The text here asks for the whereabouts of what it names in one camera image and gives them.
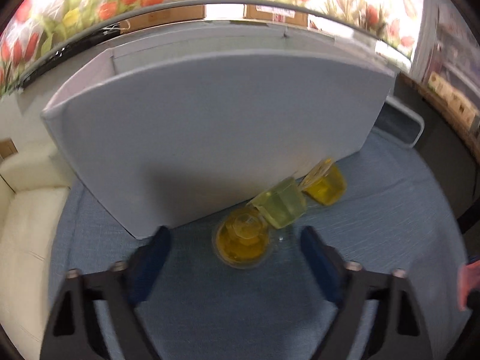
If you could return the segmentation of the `right hand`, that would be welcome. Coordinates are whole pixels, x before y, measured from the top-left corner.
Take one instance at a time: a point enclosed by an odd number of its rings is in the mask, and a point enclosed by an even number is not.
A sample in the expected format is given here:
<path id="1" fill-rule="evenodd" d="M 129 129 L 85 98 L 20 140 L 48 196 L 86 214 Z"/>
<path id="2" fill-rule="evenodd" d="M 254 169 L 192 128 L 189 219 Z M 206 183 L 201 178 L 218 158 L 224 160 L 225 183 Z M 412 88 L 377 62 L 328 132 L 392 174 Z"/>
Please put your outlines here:
<path id="1" fill-rule="evenodd" d="M 464 264 L 459 268 L 457 276 L 457 299 L 461 311 L 467 308 L 468 295 L 479 289 L 480 261 Z"/>

